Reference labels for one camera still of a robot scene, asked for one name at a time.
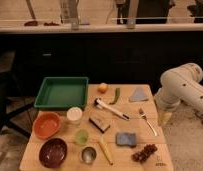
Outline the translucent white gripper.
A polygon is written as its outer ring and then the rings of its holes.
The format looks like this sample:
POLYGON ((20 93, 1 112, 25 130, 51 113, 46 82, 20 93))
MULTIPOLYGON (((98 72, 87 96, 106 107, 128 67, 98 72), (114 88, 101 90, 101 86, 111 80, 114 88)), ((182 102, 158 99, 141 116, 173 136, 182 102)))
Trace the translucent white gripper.
POLYGON ((155 99, 158 110, 158 124, 164 126, 172 116, 172 111, 178 107, 178 103, 167 103, 160 98, 155 99))

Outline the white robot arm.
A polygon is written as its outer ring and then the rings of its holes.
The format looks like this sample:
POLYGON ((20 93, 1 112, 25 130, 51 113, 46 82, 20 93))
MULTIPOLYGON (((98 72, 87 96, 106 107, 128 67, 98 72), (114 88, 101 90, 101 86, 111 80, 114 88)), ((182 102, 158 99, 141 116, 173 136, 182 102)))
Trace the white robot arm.
POLYGON ((203 70, 195 63, 169 69, 160 77, 161 87, 154 95, 158 125, 164 126, 181 101, 203 114, 203 70))

